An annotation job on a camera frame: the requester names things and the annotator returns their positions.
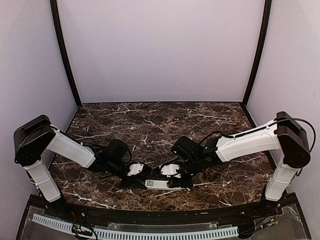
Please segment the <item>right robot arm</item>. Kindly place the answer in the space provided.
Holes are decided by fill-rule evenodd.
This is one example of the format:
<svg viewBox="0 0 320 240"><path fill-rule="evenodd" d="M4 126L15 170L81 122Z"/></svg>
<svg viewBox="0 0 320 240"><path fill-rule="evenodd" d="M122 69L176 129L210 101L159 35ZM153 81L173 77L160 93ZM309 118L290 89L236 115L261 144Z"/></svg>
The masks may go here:
<svg viewBox="0 0 320 240"><path fill-rule="evenodd" d="M211 132L201 141L195 142L181 136L171 148L183 162L170 166L168 188L193 187L192 177L208 168L233 159L270 150L281 150L282 157L274 174L266 185L265 198L255 205L255 213L266 217L275 208L275 203L301 170L309 164L315 146L308 142L306 130L285 111L276 118L250 130L233 135L220 131Z"/></svg>

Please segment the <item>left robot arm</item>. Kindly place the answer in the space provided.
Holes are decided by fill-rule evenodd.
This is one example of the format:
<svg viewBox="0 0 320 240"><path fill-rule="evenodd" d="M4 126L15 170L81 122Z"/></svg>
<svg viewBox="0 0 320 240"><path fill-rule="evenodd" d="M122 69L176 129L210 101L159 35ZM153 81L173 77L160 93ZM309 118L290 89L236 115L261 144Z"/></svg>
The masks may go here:
<svg viewBox="0 0 320 240"><path fill-rule="evenodd" d="M15 163L25 169L43 197L51 203L51 210L60 218L67 218L71 208L61 199L63 194L42 161L44 151L61 155L93 173L110 173L121 179L124 188L145 189L143 175L151 171L144 163L122 161L125 154L131 154L123 141L113 139L107 146L83 145L52 125L46 115L16 129L13 142Z"/></svg>

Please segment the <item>white remote control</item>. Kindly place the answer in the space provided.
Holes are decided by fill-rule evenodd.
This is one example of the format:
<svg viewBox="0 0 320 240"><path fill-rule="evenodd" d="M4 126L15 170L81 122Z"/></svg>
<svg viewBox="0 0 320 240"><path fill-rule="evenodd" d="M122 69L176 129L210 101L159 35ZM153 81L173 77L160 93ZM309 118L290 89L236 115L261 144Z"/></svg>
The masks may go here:
<svg viewBox="0 0 320 240"><path fill-rule="evenodd" d="M181 191L183 189L181 187L168 187L166 180L146 179L144 185L148 190Z"/></svg>

